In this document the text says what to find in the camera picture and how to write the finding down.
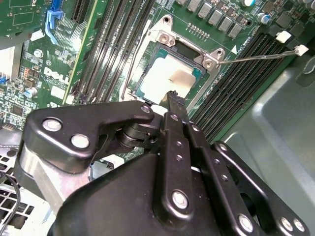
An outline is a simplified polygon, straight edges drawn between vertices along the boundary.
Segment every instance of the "screw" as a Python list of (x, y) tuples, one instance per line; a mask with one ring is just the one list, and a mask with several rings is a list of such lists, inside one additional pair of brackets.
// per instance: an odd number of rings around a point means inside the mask
[(211, 61), (208, 61), (207, 63), (206, 63), (206, 67), (207, 68), (210, 68), (212, 66), (212, 62)]
[(227, 182), (227, 181), (228, 181), (228, 178), (227, 178), (227, 176), (226, 176), (226, 175), (222, 175), (222, 179), (223, 179), (225, 182)]
[(173, 198), (173, 202), (178, 208), (185, 209), (188, 207), (187, 197), (182, 192), (174, 191), (172, 198)]
[(71, 143), (77, 148), (87, 148), (90, 141), (87, 136), (83, 134), (75, 134), (71, 137)]
[(142, 106), (141, 110), (144, 111), (145, 113), (150, 113), (150, 108), (147, 106)]
[(302, 231), (302, 232), (305, 231), (304, 226), (302, 225), (302, 223), (298, 219), (294, 219), (293, 223), (295, 224), (295, 226), (297, 227), (297, 229), (299, 231)]
[(221, 148), (223, 151), (227, 151), (227, 148), (226, 148), (226, 146), (225, 146), (224, 144), (220, 144), (219, 146), (220, 146), (220, 148)]
[(177, 115), (171, 114), (173, 120), (178, 121)]
[(160, 40), (161, 40), (163, 43), (167, 43), (168, 40), (169, 40), (169, 37), (168, 37), (168, 35), (166, 35), (166, 34), (162, 34), (162, 35), (160, 36)]
[(254, 230), (251, 221), (245, 215), (240, 214), (238, 216), (238, 220), (240, 221), (243, 229), (246, 230), (247, 232), (251, 233)]
[(287, 230), (293, 231), (293, 227), (287, 219), (285, 219), (284, 217), (281, 217), (281, 222)]
[(176, 160), (177, 161), (182, 161), (183, 157), (181, 155), (177, 155)]
[(197, 131), (197, 132), (200, 131), (200, 129), (198, 128), (198, 126), (195, 125), (195, 124), (192, 125), (192, 128), (194, 129), (194, 131)]
[(61, 123), (56, 119), (46, 119), (44, 120), (42, 125), (44, 129), (52, 132), (56, 132), (62, 127)]

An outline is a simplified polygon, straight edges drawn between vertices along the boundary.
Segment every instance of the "black metal bracket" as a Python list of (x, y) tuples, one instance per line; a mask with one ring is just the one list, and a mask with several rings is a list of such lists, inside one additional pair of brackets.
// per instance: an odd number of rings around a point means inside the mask
[[(63, 171), (78, 173), (99, 158), (131, 151), (121, 145), (116, 132), (133, 124), (149, 124), (154, 117), (150, 107), (139, 101), (41, 109), (28, 116), (22, 139), (40, 158)], [(48, 119), (58, 121), (61, 129), (45, 129), (43, 123)], [(71, 142), (76, 134), (88, 139), (87, 147)]]

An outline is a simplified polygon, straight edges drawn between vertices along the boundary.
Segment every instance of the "white label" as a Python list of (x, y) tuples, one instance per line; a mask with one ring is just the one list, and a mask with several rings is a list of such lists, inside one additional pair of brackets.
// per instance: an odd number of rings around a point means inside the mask
[(47, 76), (53, 77), (55, 80), (59, 80), (59, 82), (64, 83), (66, 85), (69, 84), (69, 77), (63, 78), (63, 74), (59, 74), (57, 71), (52, 71), (48, 67), (44, 68), (44, 74)]
[(51, 95), (60, 99), (63, 99), (65, 91), (57, 86), (53, 86), (51, 89)]

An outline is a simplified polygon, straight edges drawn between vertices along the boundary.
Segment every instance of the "silver screw head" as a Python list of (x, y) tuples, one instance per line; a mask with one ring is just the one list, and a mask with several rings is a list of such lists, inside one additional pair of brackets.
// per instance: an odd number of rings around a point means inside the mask
[(293, 223), (295, 224), (295, 226), (297, 227), (297, 229), (299, 231), (302, 231), (302, 232), (305, 231), (304, 226), (302, 225), (302, 223), (298, 219), (294, 219)]
[(291, 223), (287, 219), (285, 219), (284, 217), (281, 217), (281, 222), (287, 230), (293, 231), (293, 226), (291, 225)]
[(245, 215), (240, 214), (238, 216), (238, 220), (240, 221), (240, 224), (243, 227), (243, 229), (246, 230), (247, 232), (251, 233), (254, 230), (251, 221)]
[(174, 191), (173, 195), (173, 202), (174, 204), (180, 208), (180, 209), (185, 209), (188, 207), (188, 200), (187, 197), (180, 191)]
[(147, 106), (142, 106), (141, 110), (144, 111), (145, 113), (150, 113), (150, 108)]
[(62, 128), (61, 123), (56, 119), (46, 119), (42, 125), (44, 129), (52, 132), (56, 132)]
[(226, 146), (225, 146), (224, 144), (220, 144), (219, 146), (220, 146), (220, 148), (221, 148), (223, 151), (227, 151), (227, 148), (226, 148)]
[(176, 116), (176, 115), (171, 114), (171, 117), (172, 117), (172, 119), (173, 119), (173, 120), (178, 121), (178, 118), (177, 118), (177, 116)]
[(194, 131), (197, 131), (197, 132), (200, 131), (200, 129), (198, 128), (198, 126), (195, 125), (195, 124), (192, 125), (192, 128), (194, 129)]
[(71, 137), (71, 143), (77, 148), (87, 148), (90, 145), (89, 138), (83, 134), (75, 134)]

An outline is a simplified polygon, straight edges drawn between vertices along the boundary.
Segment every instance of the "green circuit board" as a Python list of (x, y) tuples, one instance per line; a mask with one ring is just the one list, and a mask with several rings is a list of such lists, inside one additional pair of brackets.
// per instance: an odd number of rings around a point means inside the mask
[(41, 27), (49, 5), (49, 0), (0, 1), (0, 36)]
[[(95, 57), (90, 52), (97, 40), (101, 19), (108, 10), (110, 2), (118, 5), (121, 1), (90, 1), (84, 21), (81, 23), (76, 23), (71, 19), (75, 2), (74, 0), (63, 1), (61, 7), (63, 17), (60, 20), (56, 19), (56, 28), (52, 31), (58, 42), (57, 45), (52, 44), (47, 35), (38, 40), (28, 40), (24, 43), (20, 76), (11, 82), (0, 85), (0, 116), (3, 122), (11, 123), (19, 129), (23, 129), (26, 116), (31, 110), (80, 104), (80, 91), (78, 95), (71, 95), (75, 91), (76, 85), (84, 80), (82, 73), (88, 60)], [(257, 14), (261, 12), (268, 11), (271, 17), (267, 27), (276, 24), (280, 17), (283, 18), (284, 13), (288, 15), (290, 18), (288, 25), (284, 25), (283, 19), (278, 23), (282, 25), (283, 30), (287, 31), (292, 30), (296, 25), (305, 29), (296, 37), (301, 43), (307, 43), (314, 36), (312, 32), (306, 30), (314, 25), (314, 12), (295, 1), (275, 0), (271, 7), (270, 1), (257, 0), (253, 6), (244, 7), (239, 0), (201, 0), (195, 11), (188, 9), (190, 0), (183, 1), (184, 4), (178, 2), (175, 0), (157, 0), (149, 12), (149, 28), (164, 15), (171, 15), (174, 22), (174, 32), (207, 52), (224, 48), (225, 59), (233, 59), (241, 54), (243, 48), (261, 27), (261, 23), (257, 21)], [(287, 2), (290, 3), (289, 7), (285, 7)], [(212, 8), (205, 19), (198, 16), (204, 4), (209, 4)], [(123, 10), (128, 12), (130, 8), (131, 3), (124, 6)], [(213, 26), (209, 24), (209, 18), (215, 10), (221, 13), (221, 19), (216, 26)], [(138, 15), (133, 17), (135, 22), (139, 20)], [(226, 31), (219, 29), (221, 21), (225, 18), (230, 19), (231, 26), (237, 24), (241, 27), (240, 32), (235, 37), (229, 36), (231, 29)], [(45, 32), (44, 26), (41, 27), (41, 31)], [(135, 73), (128, 86), (131, 91), (135, 88), (150, 58), (155, 56), (155, 47), (155, 43), (150, 44), (140, 63), (136, 65)], [(126, 79), (134, 49), (135, 47), (132, 48), (132, 52), (130, 52), (128, 60), (114, 84), (110, 101), (120, 100), (121, 88)], [(118, 52), (116, 61), (122, 57), (123, 50), (124, 47)], [(117, 63), (114, 64), (112, 71), (115, 70), (115, 66), (117, 67)], [(229, 65), (222, 66), (219, 75), (210, 84), (204, 96), (212, 91), (228, 67)], [(104, 73), (104, 69), (102, 70), (101, 67), (98, 76), (101, 76), (102, 73)], [(187, 102), (195, 97), (200, 87), (208, 79), (209, 74), (205, 74), (198, 80), (187, 95)], [(108, 80), (104, 84), (101, 93), (107, 91), (110, 82)], [(37, 93), (32, 98), (27, 98), (24, 93), (30, 87), (36, 88)], [(97, 89), (98, 84), (95, 83), (92, 88)], [(199, 101), (195, 107), (198, 108), (201, 102)]]

